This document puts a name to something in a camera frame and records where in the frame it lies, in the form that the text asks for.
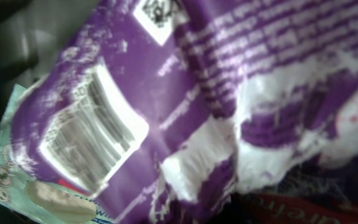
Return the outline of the purple snack packet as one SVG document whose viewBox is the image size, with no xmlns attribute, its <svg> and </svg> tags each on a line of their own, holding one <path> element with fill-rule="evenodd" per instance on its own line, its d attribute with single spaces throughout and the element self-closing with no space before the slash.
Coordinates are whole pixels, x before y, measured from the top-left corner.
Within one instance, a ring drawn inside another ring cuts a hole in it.
<svg viewBox="0 0 358 224">
<path fill-rule="evenodd" d="M 116 223 L 358 223 L 358 0 L 101 1 L 11 147 Z"/>
</svg>

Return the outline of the green wet wipes packet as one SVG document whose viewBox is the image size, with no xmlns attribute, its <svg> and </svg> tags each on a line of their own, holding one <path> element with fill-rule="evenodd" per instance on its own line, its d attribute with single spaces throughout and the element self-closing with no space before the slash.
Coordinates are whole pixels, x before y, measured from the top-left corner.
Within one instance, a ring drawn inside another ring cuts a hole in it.
<svg viewBox="0 0 358 224">
<path fill-rule="evenodd" d="M 14 85 L 0 123 L 0 205 L 36 223 L 64 224 L 64 221 L 31 201 L 25 192 L 25 185 L 33 178 L 12 160 L 10 119 L 24 92 L 23 86 Z"/>
</svg>

